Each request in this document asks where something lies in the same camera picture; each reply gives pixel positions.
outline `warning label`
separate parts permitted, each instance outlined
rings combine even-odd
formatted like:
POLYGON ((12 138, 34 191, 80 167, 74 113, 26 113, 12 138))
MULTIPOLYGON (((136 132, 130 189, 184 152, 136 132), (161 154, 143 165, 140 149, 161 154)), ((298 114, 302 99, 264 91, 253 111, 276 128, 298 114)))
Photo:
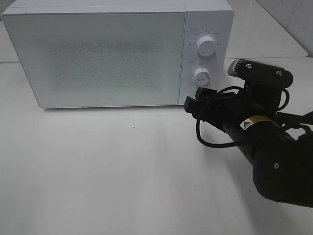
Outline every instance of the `warning label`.
POLYGON ((257 116, 252 116, 244 120, 241 124, 240 127, 243 130, 248 129, 250 126, 253 124, 260 122, 260 121, 272 121, 269 117, 267 116, 262 116, 262 115, 257 115, 257 116))

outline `white knob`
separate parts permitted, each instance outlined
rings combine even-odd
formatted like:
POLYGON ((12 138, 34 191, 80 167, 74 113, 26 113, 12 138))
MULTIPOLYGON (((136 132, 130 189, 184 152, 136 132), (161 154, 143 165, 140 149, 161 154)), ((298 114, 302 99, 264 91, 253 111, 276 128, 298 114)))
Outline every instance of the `white knob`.
POLYGON ((210 56, 216 50, 216 40, 211 36, 204 36, 197 41, 198 53, 202 56, 210 56))
POLYGON ((208 83, 210 83, 210 72, 206 68, 197 68, 194 71, 194 82, 198 86, 204 86, 208 83))

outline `screw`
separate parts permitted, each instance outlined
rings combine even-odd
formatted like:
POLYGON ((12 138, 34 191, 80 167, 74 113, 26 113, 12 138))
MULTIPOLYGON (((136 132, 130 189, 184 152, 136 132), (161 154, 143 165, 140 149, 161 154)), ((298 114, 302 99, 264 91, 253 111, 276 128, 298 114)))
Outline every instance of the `screw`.
POLYGON ((250 70, 252 68, 252 64, 246 64, 246 69, 250 70))

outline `microwave door window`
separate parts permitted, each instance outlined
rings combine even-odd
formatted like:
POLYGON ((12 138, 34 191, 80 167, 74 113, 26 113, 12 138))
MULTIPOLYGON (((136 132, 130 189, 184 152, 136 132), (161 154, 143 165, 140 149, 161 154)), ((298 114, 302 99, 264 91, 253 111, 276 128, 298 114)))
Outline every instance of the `microwave door window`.
POLYGON ((41 107, 178 104, 185 13, 7 17, 41 107))

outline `cable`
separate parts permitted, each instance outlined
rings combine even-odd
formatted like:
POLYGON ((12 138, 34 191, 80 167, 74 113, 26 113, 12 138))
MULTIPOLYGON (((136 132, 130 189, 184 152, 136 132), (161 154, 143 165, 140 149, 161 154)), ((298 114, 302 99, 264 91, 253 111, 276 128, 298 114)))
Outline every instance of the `cable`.
POLYGON ((289 103, 289 99, 290 99, 290 94, 289 94, 289 92, 288 92, 285 88, 283 89, 283 92, 284 92, 285 95, 286 95, 285 103, 284 103, 281 107, 279 107, 279 108, 277 109, 277 111, 283 110, 283 109, 288 105, 288 103, 289 103))
MULTIPOLYGON (((236 146, 239 146, 239 145, 245 145, 245 144, 250 144, 250 143, 253 143, 253 142, 256 142, 260 139, 263 139, 263 138, 268 138, 268 137, 271 137, 271 136, 274 136, 274 135, 277 135, 279 133, 282 133, 286 130, 289 130, 291 128, 293 128, 294 126, 296 125, 299 125, 300 123, 302 123, 304 120, 306 119, 309 119, 309 118, 313 118, 313 111, 312 112, 309 112, 297 119, 295 119, 294 121, 290 122, 289 124, 279 128, 277 131, 275 132, 272 132, 270 134, 266 134, 266 135, 261 135, 257 138, 252 138, 252 139, 249 139, 249 140, 244 140, 244 141, 235 141, 235 142, 229 142, 229 143, 209 143, 209 142, 206 142, 204 139, 202 139, 201 137, 201 134, 200 134, 200 121, 201 121, 201 117, 203 115, 203 112, 205 110, 205 108, 207 106, 209 106, 209 104, 211 103, 211 101, 216 97, 218 96, 219 94, 222 94, 226 91, 229 91, 229 90, 240 90, 240 91, 244 91, 243 88, 241 87, 237 87, 237 86, 232 86, 232 87, 227 87, 225 89, 222 89, 220 90, 219 92, 217 92, 215 95, 211 96, 206 102, 205 104, 202 106, 200 112, 199 112, 199 115, 198 115, 198 118, 197 118, 197 122, 196 122, 196 133, 197 133, 197 139, 199 140, 200 143, 202 143, 203 145, 207 146, 207 147, 211 147, 211 148, 230 148, 230 147, 236 147, 236 146)), ((285 92, 286 94, 286 101, 285 103, 288 103, 289 101, 289 93, 288 91, 286 90, 285 92)))

